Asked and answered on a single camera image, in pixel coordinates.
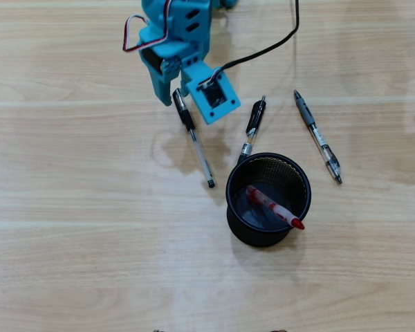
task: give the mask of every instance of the pen holder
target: pen holder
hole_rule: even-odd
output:
[[[252,209],[246,188],[253,185],[303,220],[311,205],[311,185],[300,166],[279,154],[255,154],[239,163],[226,185],[227,218],[230,230],[254,247],[279,243],[292,228],[275,215]]]

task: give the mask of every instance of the pen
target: pen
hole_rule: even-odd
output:
[[[203,168],[203,173],[205,174],[207,184],[209,188],[215,187],[214,178],[212,177],[212,172],[210,171],[210,167],[206,157],[203,154],[203,150],[201,149],[199,140],[195,134],[195,125],[192,121],[191,115],[189,113],[189,109],[187,108],[183,96],[181,95],[180,89],[176,89],[172,94],[174,99],[175,107],[177,108],[178,114],[180,116],[181,122],[186,126],[187,131],[191,135],[192,142],[195,145],[196,154],[199,157],[201,168]]]
[[[315,120],[313,119],[311,110],[307,107],[303,97],[298,93],[297,90],[294,90],[293,94],[294,94],[299,112],[301,113],[303,117],[303,121],[306,124],[306,126],[309,128],[309,131],[311,132],[312,136],[314,137],[323,155],[324,161],[326,162],[326,166],[328,170],[332,174],[332,177],[339,184],[342,184],[343,181],[341,180],[341,176],[340,176],[341,174],[340,163],[338,162],[337,157],[335,157],[335,154],[333,154],[331,148],[329,147],[326,140],[324,139],[324,136],[318,130],[317,125],[315,124]]]
[[[266,109],[266,96],[263,96],[261,100],[256,102],[250,113],[250,119],[248,127],[246,128],[246,142],[243,144],[241,149],[238,163],[241,163],[252,153],[252,145],[254,144],[255,138],[258,134],[258,128],[260,127],[261,119],[263,118],[264,110]]]
[[[269,208],[269,210],[274,212],[274,214],[281,220],[287,222],[290,227],[298,228],[299,230],[304,229],[304,224],[301,222],[301,220],[294,216],[291,211],[281,206],[280,204],[276,204],[276,202],[260,192],[253,185],[247,186],[246,196],[250,201]]]

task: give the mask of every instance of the blue robotic arm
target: blue robotic arm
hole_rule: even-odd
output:
[[[210,48],[212,8],[233,7],[237,0],[142,0],[149,17],[140,31],[143,45],[163,38],[159,44],[140,50],[141,60],[151,75],[158,99],[166,106],[171,101],[170,83],[181,73],[181,92],[190,94],[204,120],[210,124],[240,106],[240,101],[225,73],[214,74],[203,60]]]

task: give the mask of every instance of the table surface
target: table surface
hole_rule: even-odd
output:
[[[174,108],[121,50],[140,1],[0,0],[0,332],[415,331],[415,0],[300,6],[295,40],[228,71],[240,109],[210,126],[193,112],[209,190]],[[289,0],[243,0],[214,14],[206,61],[292,27]],[[256,249],[231,234],[224,193],[263,94],[255,152],[295,160],[313,199],[305,231]]]

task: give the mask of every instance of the gray pen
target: gray pen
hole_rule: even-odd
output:
[[[295,101],[297,103],[297,107],[299,109],[299,112],[301,113],[303,117],[304,124],[306,127],[309,128],[309,131],[311,132],[312,136],[314,137],[321,154],[323,155],[324,161],[326,162],[326,166],[330,173],[332,174],[332,177],[339,183],[342,184],[343,181],[341,180],[341,171],[340,171],[340,163],[338,162],[337,157],[335,157],[335,154],[333,154],[331,148],[327,144],[326,140],[324,139],[323,135],[320,133],[320,131],[317,128],[317,125],[315,124],[315,120],[313,119],[312,113],[307,107],[303,97],[298,93],[297,90],[293,91],[293,95],[295,97]]]

